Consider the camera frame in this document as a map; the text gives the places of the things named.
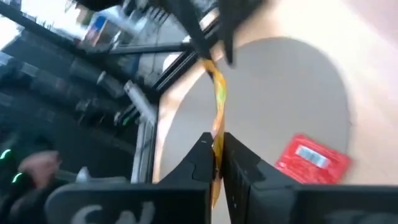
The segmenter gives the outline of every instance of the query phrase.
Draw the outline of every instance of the metal bar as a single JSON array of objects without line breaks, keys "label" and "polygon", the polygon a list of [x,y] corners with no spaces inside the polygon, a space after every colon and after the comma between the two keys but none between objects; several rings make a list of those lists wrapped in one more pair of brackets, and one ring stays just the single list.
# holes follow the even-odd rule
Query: metal bar
[{"label": "metal bar", "polygon": [[156,53],[172,53],[192,50],[190,43],[178,44],[159,44],[159,45],[134,45],[119,46],[109,51],[110,55],[129,55],[129,54],[156,54]]},{"label": "metal bar", "polygon": [[[214,46],[218,41],[218,19],[215,19],[206,29],[206,40],[209,46]],[[159,79],[153,84],[160,94],[170,88],[198,59],[198,54],[194,50],[188,50],[180,54],[178,58],[160,75]]]}]

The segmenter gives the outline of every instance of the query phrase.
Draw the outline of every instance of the dark background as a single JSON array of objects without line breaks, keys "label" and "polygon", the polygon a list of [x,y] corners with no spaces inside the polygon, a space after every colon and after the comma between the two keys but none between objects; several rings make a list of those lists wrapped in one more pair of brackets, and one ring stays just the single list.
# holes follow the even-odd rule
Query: dark background
[{"label": "dark background", "polygon": [[[2,51],[69,79],[74,56],[29,32],[22,31]],[[83,85],[85,90],[95,91],[97,96],[107,97],[93,85],[79,85]],[[134,122],[130,122],[130,127],[123,133],[127,136],[125,140],[120,141],[107,131],[78,125],[71,114],[32,93],[0,89],[0,125],[4,136],[10,129],[18,132],[18,144],[13,151],[19,161],[38,151],[37,139],[44,138],[60,152],[63,170],[78,172],[87,166],[93,177],[123,175],[130,178],[137,132]]]}]

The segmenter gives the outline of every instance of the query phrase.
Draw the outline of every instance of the person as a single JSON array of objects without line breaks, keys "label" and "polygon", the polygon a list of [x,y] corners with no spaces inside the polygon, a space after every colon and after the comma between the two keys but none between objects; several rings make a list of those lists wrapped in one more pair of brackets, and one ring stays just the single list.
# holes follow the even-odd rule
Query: person
[{"label": "person", "polygon": [[23,159],[17,181],[11,183],[0,204],[0,223],[46,223],[44,204],[60,186],[53,181],[60,163],[57,151],[36,152]]}]

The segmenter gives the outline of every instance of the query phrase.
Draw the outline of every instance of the metal rod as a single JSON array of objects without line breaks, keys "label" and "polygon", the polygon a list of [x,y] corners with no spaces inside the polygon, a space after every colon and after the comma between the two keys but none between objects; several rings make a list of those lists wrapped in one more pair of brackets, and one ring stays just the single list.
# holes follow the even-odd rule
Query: metal rod
[{"label": "metal rod", "polygon": [[155,54],[155,53],[172,53],[183,52],[193,49],[190,43],[178,44],[159,44],[159,45],[135,45],[135,46],[119,46],[109,51],[110,55],[129,55],[129,54]]}]

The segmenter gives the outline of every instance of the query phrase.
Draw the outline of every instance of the yellow ribbon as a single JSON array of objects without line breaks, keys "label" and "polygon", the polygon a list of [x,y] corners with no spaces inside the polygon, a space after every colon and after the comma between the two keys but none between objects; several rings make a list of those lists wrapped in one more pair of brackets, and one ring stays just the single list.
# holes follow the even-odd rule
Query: yellow ribbon
[{"label": "yellow ribbon", "polygon": [[224,148],[224,106],[226,100],[226,83],[223,74],[216,68],[211,60],[204,60],[203,65],[205,69],[213,74],[214,91],[216,95],[217,115],[213,122],[211,133],[213,135],[213,150],[216,156],[216,177],[213,181],[212,201],[211,206],[214,207],[221,190],[221,161],[223,158]]}]

